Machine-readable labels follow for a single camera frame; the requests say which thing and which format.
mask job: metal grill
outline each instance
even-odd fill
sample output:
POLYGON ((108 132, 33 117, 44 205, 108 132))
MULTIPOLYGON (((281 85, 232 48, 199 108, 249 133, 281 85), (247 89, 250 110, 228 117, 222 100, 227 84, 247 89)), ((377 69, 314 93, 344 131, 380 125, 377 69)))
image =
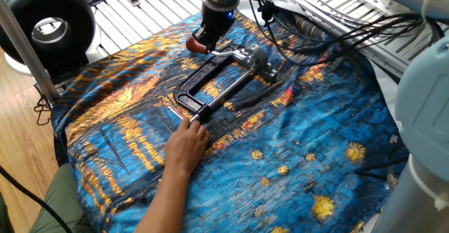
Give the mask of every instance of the metal grill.
MULTIPOLYGON (((308 14, 336 34, 344 34, 350 29, 345 27, 336 18, 353 18, 360 22, 372 22, 385 13, 380 9, 373 8, 367 0, 288 0, 300 4, 307 9, 308 14)), ((381 4, 382 0, 372 0, 381 4)), ((449 27, 442 25, 443 31, 447 32, 449 27)), ((383 66, 396 76, 402 76, 410 61, 427 48, 431 39, 431 31, 426 28, 416 29, 413 34, 398 36, 376 46, 369 46, 362 50, 368 58, 383 66)), ((383 40, 381 36, 365 42, 373 44, 383 40)))

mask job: human hand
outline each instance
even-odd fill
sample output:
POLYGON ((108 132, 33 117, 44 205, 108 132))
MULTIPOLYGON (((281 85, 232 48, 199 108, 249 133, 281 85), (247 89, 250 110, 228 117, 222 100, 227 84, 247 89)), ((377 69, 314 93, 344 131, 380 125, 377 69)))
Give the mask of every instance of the human hand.
POLYGON ((190 177, 210 140, 206 127, 198 121, 192 122, 184 117, 176 132, 171 134, 166 143, 166 169, 168 173, 183 174, 190 177))

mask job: black c-clamp frame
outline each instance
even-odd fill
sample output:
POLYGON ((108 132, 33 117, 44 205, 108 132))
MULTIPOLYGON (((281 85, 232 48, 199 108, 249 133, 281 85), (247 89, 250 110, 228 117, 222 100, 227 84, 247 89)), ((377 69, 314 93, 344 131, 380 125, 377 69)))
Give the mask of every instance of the black c-clamp frame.
POLYGON ((222 99, 227 97, 234 89, 239 87, 251 74, 257 74, 268 82, 274 83, 277 71, 268 62, 264 49, 257 44, 243 46, 228 46, 220 51, 212 51, 213 58, 207 60, 200 68, 191 73, 173 91, 175 101, 194 113, 190 120, 198 121, 208 116, 212 108, 222 99), (233 84, 226 88, 221 94, 209 103, 203 103, 196 99, 193 94, 201 89, 202 85, 210 81, 226 65, 237 62, 247 71, 242 74, 233 84))

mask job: black cable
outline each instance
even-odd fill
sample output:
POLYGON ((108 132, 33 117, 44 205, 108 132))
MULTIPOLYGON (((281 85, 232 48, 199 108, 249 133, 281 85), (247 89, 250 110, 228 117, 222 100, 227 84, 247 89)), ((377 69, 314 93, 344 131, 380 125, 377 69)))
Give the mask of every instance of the black cable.
POLYGON ((435 20, 427 18, 427 23, 429 24, 432 30, 431 44, 436 43, 445 36, 444 31, 441 29, 440 25, 438 25, 438 23, 435 20))
POLYGON ((378 164, 378 165, 375 165, 375 166, 367 166, 367 167, 364 167, 364 168, 359 168, 359 169, 354 170, 354 172, 371 171, 371 170, 375 170, 375 169, 379 169, 379 168, 385 168, 385 167, 388 167, 388 166, 394 166, 396 164, 400 164, 400 163, 406 162, 407 160, 408 160, 408 156, 402 157, 402 158, 394 160, 394 161, 390 161, 388 163, 383 163, 383 164, 378 164))
POLYGON ((355 173, 357 175, 360 176, 366 176, 366 177, 372 177, 372 178, 377 178, 378 180, 383 180, 383 181, 387 181, 387 177, 383 177, 381 175, 377 175, 377 174, 372 174, 372 173, 364 173, 364 172, 360 172, 360 173, 355 173))
POLYGON ((294 34, 295 36, 302 37, 302 38, 306 39, 307 41, 313 41, 313 42, 316 42, 316 43, 328 43, 328 42, 329 42, 329 41, 326 41, 326 40, 313 39, 313 38, 310 38, 310 37, 308 37, 308 36, 306 36, 306 35, 303 35, 303 34, 300 34, 300 33, 296 32, 295 30, 293 30, 292 28, 290 28, 289 26, 287 26, 287 24, 281 22, 281 21, 277 18, 277 16, 275 16, 275 15, 273 16, 273 19, 274 19, 274 21, 276 21, 277 24, 279 24, 282 28, 284 28, 285 30, 287 30, 287 31, 290 32, 291 34, 294 34))
POLYGON ((28 189, 26 189, 24 186, 22 186, 13 176, 11 176, 2 166, 0 166, 0 174, 7 179, 13 186, 17 189, 19 189, 22 193, 27 195, 29 198, 31 198, 33 201, 37 202, 39 205, 42 206, 47 212, 50 213, 51 216, 53 216, 57 222, 61 225, 61 227, 66 231, 67 233, 72 233, 69 226, 62 220, 62 218, 47 204, 45 201, 42 201, 39 197, 34 195, 32 192, 30 192, 28 189))
MULTIPOLYGON (((255 22, 256 25, 259 27, 260 32, 265 36, 266 39, 268 39, 268 41, 270 41, 272 44, 274 45, 279 45, 277 42, 275 43, 273 39, 269 38, 269 36, 267 36, 267 34, 265 33, 265 31, 262 29, 262 27, 259 24, 259 20, 255 14, 255 9, 253 6, 253 3, 251 2, 251 0, 249 0, 250 3, 250 7, 251 7, 251 11, 253 12, 254 18, 255 18, 255 22)), ((317 48, 321 48, 322 46, 301 46, 300 48, 290 48, 284 45, 279 45, 281 48, 284 48, 288 51, 292 51, 294 53, 309 53, 312 51, 315 51, 317 48)))
POLYGON ((39 121, 41 120, 41 115, 42 112, 51 112, 51 109, 48 107, 49 104, 47 102, 47 98, 46 96, 41 92, 41 90, 39 89, 39 87, 37 86, 37 84, 33 85, 35 87, 35 89, 37 90, 37 92, 39 93, 39 95, 41 96, 39 98, 39 100, 37 101, 36 106, 33 107, 34 112, 39 113, 38 117, 37 117, 37 125, 39 126, 44 126, 48 123, 50 123, 51 119, 48 118, 46 122, 44 123, 40 123, 39 121))

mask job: blue led light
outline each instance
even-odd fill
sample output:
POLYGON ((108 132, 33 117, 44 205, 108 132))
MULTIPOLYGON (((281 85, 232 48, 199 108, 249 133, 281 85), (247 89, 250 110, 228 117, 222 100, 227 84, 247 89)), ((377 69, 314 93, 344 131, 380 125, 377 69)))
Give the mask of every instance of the blue led light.
POLYGON ((230 12, 227 14, 227 19, 228 19, 228 20, 231 20, 233 14, 234 14, 233 11, 230 11, 230 12))

